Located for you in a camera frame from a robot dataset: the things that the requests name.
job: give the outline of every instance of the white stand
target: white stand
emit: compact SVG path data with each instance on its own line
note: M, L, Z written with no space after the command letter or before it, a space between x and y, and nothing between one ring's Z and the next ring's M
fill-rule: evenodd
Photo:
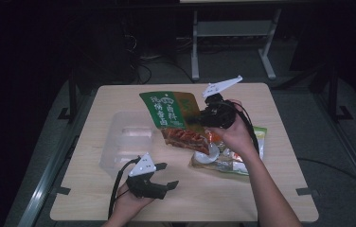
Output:
M192 46L192 79L198 80L199 64L197 53L198 37L212 37L212 36L267 36L266 45L263 49L258 51L264 69L266 70L269 79L275 79L276 74L267 57L270 45L275 36L276 26L281 9L277 9L273 20L265 21L214 21L214 22L199 22L198 12L193 14L193 46Z

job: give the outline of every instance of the black cable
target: black cable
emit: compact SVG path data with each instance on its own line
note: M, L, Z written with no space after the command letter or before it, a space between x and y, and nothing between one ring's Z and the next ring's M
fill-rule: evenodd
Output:
M207 42L209 42L210 43L210 45L202 45L201 43L207 43ZM209 51L206 51L206 50L202 50L202 48L205 48L205 49L207 49L207 48L210 48L211 50L209 50ZM209 39L205 39L205 40L203 40L203 41L198 41L198 52L199 53L202 53L202 54L204 54L204 55L214 55L214 54L218 54L218 53L220 53L220 52L223 52L224 51L224 49L223 49L223 47L220 45L220 44L216 44L215 42L212 42L212 40L209 40Z
M140 157L137 157L136 159L132 159L118 171L118 175L116 176L116 182L114 183L113 193L111 194L110 207L108 208L108 218L110 218L110 216L113 214L114 204L116 203L116 200L117 200L116 192L118 191L119 183L121 182L122 174L124 173L125 168L127 168L130 164L133 164L133 163L137 164L139 161L140 161Z
M143 64L138 64L137 67L143 67L143 68L145 68L146 70L148 70L148 72L149 72L149 77L148 77L145 81L143 81L142 78L140 77L140 74L137 73L137 79L139 80L139 84L146 84L146 83L148 83L149 80L151 80L151 76L152 76L151 69L150 69L149 67L143 65Z
M114 72L111 72L109 69L107 69L105 66L103 66L100 62L97 62L95 59L93 59L89 54L87 54L80 46L75 44L68 36L66 36L66 40L72 44L81 54L83 57L85 57L87 60L89 60L91 63L93 63L98 69L103 71L106 74L109 74L113 77L116 77L117 74Z
M177 53L183 53L186 50L191 49L193 46L192 38L184 38L182 40L177 39L177 43L178 43L176 48Z
M191 76L187 73L187 71L185 71L185 69L183 67L179 66L178 64L176 64L174 62L168 62L168 61L150 62L150 61L146 61L146 64L171 64L171 65L177 67L178 69L180 69L192 83L195 83L195 81L191 78Z
M255 130L253 128L252 121L251 121L251 118L249 117L248 112L246 112L245 108L243 108L240 104L238 104L236 102L231 102L231 103L234 103L234 105L239 106L242 109L242 112L237 110L237 108L235 108L234 106L230 105L226 101L212 102L210 104L220 104L220 105L227 106L227 107L231 108L232 110L234 110L240 116L240 119L242 119L243 123L245 123L246 129L248 130L248 133L251 136L251 139L252 139L252 142L254 144L254 147L255 147L256 151L259 153L258 139L256 138Z
M324 163L324 162L320 162L320 161L317 161L317 160L313 160L313 159L308 159L308 158L296 158L297 160L299 161L306 161L306 162L311 162L311 163L317 163L317 164L320 164L320 165L323 165L323 166L327 166L327 167L330 167L332 169L335 169L337 171L340 171L344 174L346 174L348 177L352 178L353 180L356 181L356 176L348 171L345 171L339 167L336 167L336 166L332 166L330 164L327 164L327 163Z
M117 196L116 197L116 201L127 192L129 192L129 189L127 189L126 191L122 192L121 195Z

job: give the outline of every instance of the plastic container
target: plastic container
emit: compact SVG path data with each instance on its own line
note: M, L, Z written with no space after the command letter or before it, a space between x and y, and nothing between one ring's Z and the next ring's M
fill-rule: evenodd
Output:
M149 112L118 112L113 116L99 165L111 176L116 166L151 153L152 136L155 130Z

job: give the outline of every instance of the human arm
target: human arm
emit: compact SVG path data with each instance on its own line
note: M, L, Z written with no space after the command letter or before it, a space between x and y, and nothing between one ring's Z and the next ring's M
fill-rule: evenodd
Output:
M301 226L290 204L279 191L266 166L260 160L245 124L237 115L228 129L209 128L238 153L249 171L249 179L258 209L260 226Z
M145 206L152 203L152 198L137 198L129 191L128 185L118 188L116 205L110 218L102 227L121 227L134 218Z

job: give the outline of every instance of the green snack bag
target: green snack bag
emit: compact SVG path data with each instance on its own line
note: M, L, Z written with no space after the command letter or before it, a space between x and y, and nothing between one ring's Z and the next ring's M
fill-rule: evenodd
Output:
M166 144L209 154L205 129L187 119L200 116L195 96L182 92L149 92L140 97L148 107L154 125L163 133Z

